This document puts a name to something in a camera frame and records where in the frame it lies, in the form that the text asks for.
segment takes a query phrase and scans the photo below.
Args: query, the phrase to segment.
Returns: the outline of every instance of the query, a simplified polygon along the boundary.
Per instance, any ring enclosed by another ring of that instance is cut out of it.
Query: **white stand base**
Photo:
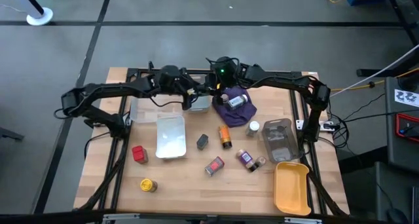
[[[26,21],[31,24],[32,26],[41,26],[41,25],[45,25],[47,23],[49,23],[52,19],[52,16],[54,15],[54,13],[52,12],[52,10],[43,7],[42,9],[44,9],[44,15],[42,15],[42,17],[40,18],[33,18],[31,16],[27,16],[26,17]]]

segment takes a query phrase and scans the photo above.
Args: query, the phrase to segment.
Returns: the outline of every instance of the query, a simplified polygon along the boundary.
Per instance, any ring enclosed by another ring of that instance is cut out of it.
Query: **clear plastic container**
[[[157,119],[156,157],[175,159],[186,154],[185,120],[182,116]]]
[[[205,75],[191,75],[192,79],[199,83],[205,83]],[[192,103],[191,108],[188,109],[188,113],[206,113],[211,106],[211,96],[200,96],[194,103]]]
[[[265,122],[262,135],[271,162],[279,163],[299,158],[299,148],[291,129],[291,120],[277,119]]]
[[[153,100],[158,105],[175,101],[182,102],[181,96],[167,96],[157,95]],[[138,99],[133,97],[131,99],[131,113],[130,118],[138,123],[156,122],[161,117],[182,116],[183,110],[180,103],[169,103],[164,107],[156,106],[149,98]]]

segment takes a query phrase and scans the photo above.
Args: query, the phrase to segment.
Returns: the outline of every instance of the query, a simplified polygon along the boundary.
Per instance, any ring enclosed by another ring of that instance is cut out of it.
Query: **yellow bottle cap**
[[[153,188],[153,182],[150,179],[144,179],[141,181],[141,189],[143,191],[150,191]]]

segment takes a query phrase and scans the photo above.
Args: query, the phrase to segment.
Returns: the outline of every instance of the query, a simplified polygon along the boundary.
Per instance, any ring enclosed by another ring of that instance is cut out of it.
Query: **orange bottle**
[[[233,146],[233,144],[231,144],[230,132],[228,131],[227,125],[220,126],[220,139],[224,149],[230,149]]]

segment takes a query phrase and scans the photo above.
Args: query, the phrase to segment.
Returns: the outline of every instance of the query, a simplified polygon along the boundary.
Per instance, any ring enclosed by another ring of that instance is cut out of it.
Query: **white cable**
[[[23,11],[23,10],[18,10],[18,9],[16,9],[16,8],[13,8],[13,7],[10,7],[10,6],[8,6],[8,5],[4,5],[4,4],[0,4],[0,6],[2,6],[2,7],[6,7],[6,8],[10,8],[10,9],[14,9],[15,11],[17,11],[17,12],[25,12],[25,11]]]
[[[394,61],[393,63],[391,63],[389,66],[387,66],[387,67],[385,67],[384,69],[380,70],[378,73],[375,73],[374,75],[371,75],[371,76],[367,77],[366,79],[363,79],[363,80],[361,80],[361,81],[359,81],[359,82],[357,82],[357,83],[353,84],[352,86],[348,86],[348,87],[346,87],[345,89],[343,89],[343,90],[341,90],[341,91],[338,91],[338,92],[334,93],[334,94],[333,94],[333,95],[331,95],[330,97],[336,96],[337,94],[342,93],[342,92],[344,92],[345,90],[347,90],[347,89],[349,89],[349,88],[352,88],[352,87],[354,87],[354,86],[356,86],[356,85],[358,85],[358,84],[360,84],[360,83],[363,83],[363,82],[365,82],[365,81],[367,81],[367,80],[369,80],[369,79],[371,79],[371,78],[373,78],[373,77],[377,76],[378,74],[382,73],[383,71],[385,71],[385,70],[387,70],[387,69],[389,69],[389,68],[393,67],[394,65],[398,64],[398,63],[399,63],[399,62],[400,62],[403,58],[405,58],[406,56],[408,56],[409,54],[411,54],[412,52],[414,52],[414,51],[415,51],[418,47],[419,47],[419,45],[417,45],[417,46],[413,47],[413,49],[411,49],[411,50],[410,50],[410,51],[408,51],[406,54],[404,54],[402,57],[400,57],[399,59],[397,59],[396,61]]]

